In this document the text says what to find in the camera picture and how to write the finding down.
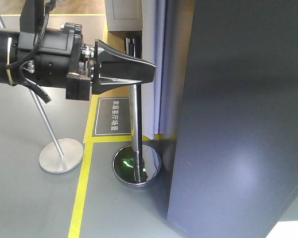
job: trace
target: cable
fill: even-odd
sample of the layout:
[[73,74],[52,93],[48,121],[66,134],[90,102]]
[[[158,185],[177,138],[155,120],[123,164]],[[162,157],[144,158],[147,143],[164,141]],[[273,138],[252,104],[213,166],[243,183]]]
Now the cable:
[[7,64],[5,66],[6,69],[12,69],[12,68],[15,68],[15,67],[18,67],[18,66],[22,65],[27,60],[30,60],[37,53],[37,51],[39,50],[39,48],[40,48],[40,46],[43,42],[46,27],[48,25],[50,11],[52,11],[55,7],[55,0],[51,0],[49,3],[45,4],[44,7],[45,7],[45,14],[44,14],[43,26],[42,26],[41,32],[39,34],[38,40],[35,43],[35,46],[33,47],[33,49],[25,57],[23,57],[19,61],[11,63],[11,64]]
[[45,92],[45,90],[38,85],[37,83],[33,82],[32,80],[26,78],[23,74],[23,69],[27,70],[26,68],[23,68],[26,64],[33,62],[32,60],[28,60],[20,65],[19,67],[19,75],[24,79],[24,85],[28,89],[32,90],[36,95],[38,95],[45,103],[48,103],[51,101],[51,98],[49,95]]

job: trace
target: dark gray wall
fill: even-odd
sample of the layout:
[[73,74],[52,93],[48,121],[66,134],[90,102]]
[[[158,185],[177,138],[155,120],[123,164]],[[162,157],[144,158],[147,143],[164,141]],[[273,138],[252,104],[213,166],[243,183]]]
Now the dark gray wall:
[[172,173],[179,110],[189,53],[195,0],[167,0],[161,87],[160,133],[164,167]]
[[263,238],[297,194],[298,1],[197,1],[168,220]]

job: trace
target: yellow tape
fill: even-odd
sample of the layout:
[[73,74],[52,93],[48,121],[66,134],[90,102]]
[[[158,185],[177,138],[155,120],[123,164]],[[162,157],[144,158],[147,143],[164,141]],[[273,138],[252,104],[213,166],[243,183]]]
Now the yellow tape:
[[107,43],[108,39],[108,25],[107,25],[107,19],[105,20],[105,25],[104,25],[104,32],[103,32],[103,42]]
[[50,14],[50,16],[106,16],[105,13],[91,13],[91,14]]
[[93,144],[86,144],[83,163],[80,169],[79,181],[77,185],[76,198],[72,213],[71,225],[68,238],[79,238],[81,222],[87,192],[88,177],[90,171],[91,157],[93,154]]
[[[162,140],[162,135],[155,135],[153,140]],[[131,135],[113,135],[113,136],[94,136],[85,137],[84,143],[105,143],[105,142],[125,142],[131,141]],[[143,136],[143,141],[151,141]]]
[[91,97],[90,106],[89,106],[85,137],[93,136],[94,123],[95,123],[95,117],[96,117],[96,111],[97,111],[97,103],[98,103],[98,95],[93,95]]

